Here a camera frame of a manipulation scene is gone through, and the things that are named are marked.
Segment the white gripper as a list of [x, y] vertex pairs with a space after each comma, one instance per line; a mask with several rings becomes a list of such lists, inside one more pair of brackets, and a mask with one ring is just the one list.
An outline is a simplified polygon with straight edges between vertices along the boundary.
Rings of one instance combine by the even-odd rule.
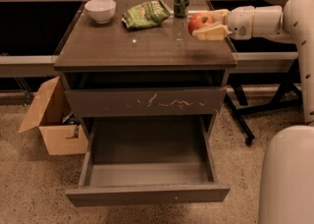
[[254, 13], [253, 6], [210, 11], [212, 24], [220, 25], [196, 29], [192, 36], [202, 41], [221, 41], [228, 35], [234, 40], [248, 40], [252, 37]]

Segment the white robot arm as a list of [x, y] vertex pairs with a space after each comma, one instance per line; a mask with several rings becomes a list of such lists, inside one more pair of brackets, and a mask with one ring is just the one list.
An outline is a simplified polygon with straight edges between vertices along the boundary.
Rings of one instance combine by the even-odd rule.
[[201, 41], [263, 37], [296, 45], [304, 123], [281, 130], [268, 143], [258, 224], [314, 224], [314, 0], [201, 12], [188, 30]]

